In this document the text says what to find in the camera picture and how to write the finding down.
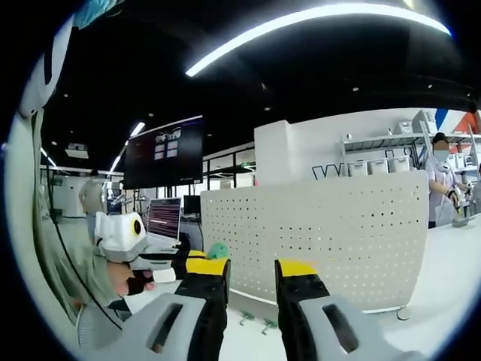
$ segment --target perforated white panel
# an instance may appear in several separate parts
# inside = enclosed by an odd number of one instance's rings
[[[428,228],[424,171],[201,194],[206,249],[231,254],[231,288],[275,301],[274,260],[314,263],[363,310],[406,305]]]

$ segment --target computer monitor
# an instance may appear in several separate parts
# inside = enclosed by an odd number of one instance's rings
[[[129,139],[124,189],[202,183],[202,116],[151,129]]]
[[[184,214],[200,214],[201,213],[201,197],[200,196],[184,196],[183,197],[183,213]]]
[[[162,241],[179,240],[181,198],[152,199],[147,216],[147,234]]]

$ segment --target green object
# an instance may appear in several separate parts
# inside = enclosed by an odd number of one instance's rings
[[[242,320],[239,322],[241,326],[244,325],[245,320],[252,321],[254,319],[254,315],[247,311],[242,311]]]
[[[264,322],[265,322],[265,328],[262,330],[263,335],[267,335],[266,332],[268,331],[268,329],[276,329],[277,328],[277,323],[275,323],[272,320],[269,320],[269,319],[265,318]]]
[[[207,259],[228,258],[228,248],[222,243],[214,243],[207,252]]]

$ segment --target black ceiling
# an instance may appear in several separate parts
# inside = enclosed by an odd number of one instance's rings
[[[282,119],[378,108],[475,108],[479,46],[476,11],[468,2],[432,7],[452,38],[394,18],[308,20],[245,44],[195,77],[184,74],[243,31],[322,3],[127,0],[72,33],[46,106],[44,148],[58,165],[108,170],[139,120],[153,128],[203,114],[212,135],[204,144],[209,154],[252,141],[254,127]],[[86,144],[89,159],[68,157],[69,142]]]

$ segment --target white box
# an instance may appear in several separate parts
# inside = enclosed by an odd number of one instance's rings
[[[419,113],[413,118],[412,127],[414,133],[422,133],[421,124],[425,125],[429,134],[437,133],[436,120],[433,117],[433,114],[427,111],[419,111]]]
[[[394,134],[413,134],[413,122],[399,122],[394,128]]]
[[[455,154],[450,154],[448,155],[448,159],[446,161],[449,163],[449,166],[451,169],[458,169],[456,165],[456,155]]]
[[[464,164],[464,154],[463,153],[456,153],[455,159],[456,159],[456,168],[457,169],[466,168],[466,165]]]
[[[371,174],[389,173],[387,158],[369,161],[369,172]]]
[[[411,165],[409,163],[409,156],[396,156],[390,159],[391,173],[398,173],[400,171],[410,171]]]
[[[349,175],[351,177],[362,177],[368,175],[368,162],[365,160],[349,162],[347,165],[349,167]]]

